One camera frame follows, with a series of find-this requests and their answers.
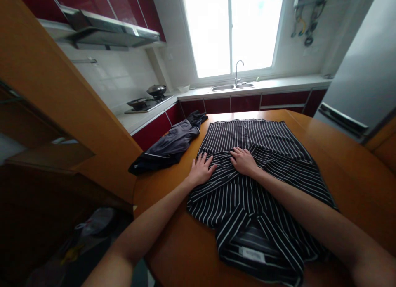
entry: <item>gas stove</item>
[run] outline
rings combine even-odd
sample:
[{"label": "gas stove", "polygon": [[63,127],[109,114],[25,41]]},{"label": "gas stove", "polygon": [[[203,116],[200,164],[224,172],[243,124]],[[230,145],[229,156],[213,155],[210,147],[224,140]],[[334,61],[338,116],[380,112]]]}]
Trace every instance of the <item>gas stove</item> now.
[{"label": "gas stove", "polygon": [[124,113],[125,114],[138,114],[138,113],[142,113],[142,112],[149,112],[149,111],[153,110],[154,108],[156,108],[158,105],[160,105],[162,102],[164,102],[165,100],[167,100],[171,97],[172,96],[162,95],[159,97],[156,96],[156,99],[146,99],[146,104],[144,104],[139,109],[131,108]]}]

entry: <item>sink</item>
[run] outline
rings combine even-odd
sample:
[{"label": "sink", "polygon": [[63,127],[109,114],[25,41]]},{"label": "sink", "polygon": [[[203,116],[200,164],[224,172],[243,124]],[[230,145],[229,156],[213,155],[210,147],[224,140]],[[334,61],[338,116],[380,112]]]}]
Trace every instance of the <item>sink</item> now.
[{"label": "sink", "polygon": [[234,85],[223,85],[223,86],[216,86],[216,87],[213,87],[213,88],[210,90],[210,92],[212,92],[212,91],[220,91],[220,90],[232,90],[232,89],[235,89],[235,86],[234,86]]},{"label": "sink", "polygon": [[254,87],[254,85],[253,84],[243,84],[243,85],[237,85],[236,86],[237,89],[239,89],[239,88],[251,88],[251,87]]}]

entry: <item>striped shirt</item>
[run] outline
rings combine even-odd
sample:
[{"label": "striped shirt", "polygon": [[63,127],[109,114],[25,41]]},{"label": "striped shirt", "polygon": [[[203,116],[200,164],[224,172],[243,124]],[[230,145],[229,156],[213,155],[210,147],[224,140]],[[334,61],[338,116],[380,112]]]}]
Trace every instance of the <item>striped shirt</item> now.
[{"label": "striped shirt", "polygon": [[216,229],[220,259],[267,283],[299,286],[304,263],[329,251],[259,183],[230,161],[233,147],[248,149],[275,178],[337,210],[319,169],[285,122],[233,120],[209,125],[198,153],[213,155],[212,177],[189,195],[188,212]]}]

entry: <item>wooden shelf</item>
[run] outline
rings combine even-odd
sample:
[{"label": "wooden shelf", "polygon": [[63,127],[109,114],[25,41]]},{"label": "wooden shelf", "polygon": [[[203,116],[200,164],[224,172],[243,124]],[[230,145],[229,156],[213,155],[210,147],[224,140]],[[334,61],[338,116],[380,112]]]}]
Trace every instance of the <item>wooden shelf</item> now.
[{"label": "wooden shelf", "polygon": [[77,166],[94,155],[80,143],[53,144],[50,142],[12,156],[5,162],[46,171],[76,173]]}]

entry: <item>refrigerator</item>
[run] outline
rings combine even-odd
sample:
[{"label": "refrigerator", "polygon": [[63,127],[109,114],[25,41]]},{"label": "refrigerator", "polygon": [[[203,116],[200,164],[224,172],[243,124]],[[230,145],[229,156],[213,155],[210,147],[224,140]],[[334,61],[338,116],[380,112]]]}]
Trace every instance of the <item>refrigerator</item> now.
[{"label": "refrigerator", "polygon": [[396,0],[374,0],[314,118],[365,143],[396,113]]}]

